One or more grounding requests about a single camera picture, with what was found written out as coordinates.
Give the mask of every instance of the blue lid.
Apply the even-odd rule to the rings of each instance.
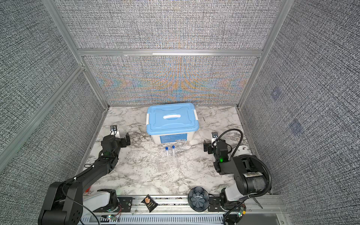
[[[192,103],[153,105],[148,109],[146,131],[150,135],[197,131],[199,121]]]

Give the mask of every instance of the white handle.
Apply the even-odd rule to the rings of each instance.
[[[167,116],[163,116],[164,119],[169,119],[169,118],[179,118],[181,117],[181,115],[176,114],[176,115],[167,115]]]

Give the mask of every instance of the marble tabletop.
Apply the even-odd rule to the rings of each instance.
[[[117,125],[124,137],[129,132],[131,145],[121,148],[115,169],[100,178],[90,191],[115,189],[118,195],[176,195],[188,194],[200,186],[218,194],[222,188],[235,183],[233,175],[219,175],[213,166],[213,155],[203,151],[203,142],[211,132],[238,128],[243,131],[235,107],[196,107],[199,130],[191,141],[155,144],[146,132],[148,107],[111,107],[102,125],[87,163],[93,163],[100,152],[100,142],[110,134],[110,125]],[[237,132],[223,136],[235,147],[240,138]],[[175,159],[171,146],[175,145]],[[170,149],[166,157],[165,147]]]

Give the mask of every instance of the black cable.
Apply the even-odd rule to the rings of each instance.
[[[66,186],[67,184],[69,184],[70,182],[72,182],[72,181],[74,181],[74,180],[75,180],[75,179],[66,182],[66,183],[61,187],[61,191],[63,192],[63,194],[65,195],[65,197],[69,198],[71,201],[75,202],[76,204],[78,204],[78,205],[84,207],[86,210],[88,210],[88,211],[95,217],[95,219],[96,219],[97,222],[98,222],[98,225],[100,225],[100,222],[99,222],[98,218],[96,217],[96,215],[95,215],[90,209],[88,209],[86,206],[78,203],[78,202],[75,201],[74,199],[70,198],[70,197],[65,193],[65,191],[64,191],[64,186]]]
[[[230,146],[231,150],[228,152],[228,154],[230,154],[233,151],[233,148],[231,147],[231,145],[229,145],[228,143],[226,143],[228,146]]]
[[[241,205],[241,204],[243,204],[244,203],[244,201],[241,201],[239,204],[237,204],[236,206],[234,206],[232,209],[230,209],[228,212],[226,212],[226,214],[225,214],[225,216],[224,216],[224,219],[223,219],[223,221],[222,221],[222,223],[224,224],[224,225],[226,225],[225,224],[225,219],[226,219],[226,217],[228,217],[228,215],[236,208],[236,207],[238,207],[239,205]]]
[[[211,143],[211,146],[212,146],[212,147],[214,147],[215,142],[218,142],[218,141],[220,140],[220,138],[221,138],[224,134],[226,134],[226,133],[227,133],[227,132],[229,132],[229,131],[233,131],[233,130],[240,132],[241,137],[240,137],[240,140],[239,140],[238,145],[235,147],[235,150],[234,150],[234,151],[233,151],[233,153],[231,154],[230,158],[234,157],[235,152],[238,150],[238,148],[239,148],[239,146],[240,146],[241,142],[243,141],[243,137],[244,137],[244,135],[243,135],[243,133],[242,133],[242,131],[241,131],[241,130],[236,129],[236,128],[229,129],[229,130],[225,131],[224,133],[222,133],[219,137],[217,137],[217,138],[216,138],[216,140],[215,140],[215,141],[213,141],[213,142]]]

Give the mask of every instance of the lid handle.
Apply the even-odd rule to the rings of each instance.
[[[179,115],[179,114],[163,116],[164,119],[168,119],[168,120],[175,120],[180,117],[181,117],[181,115]]]

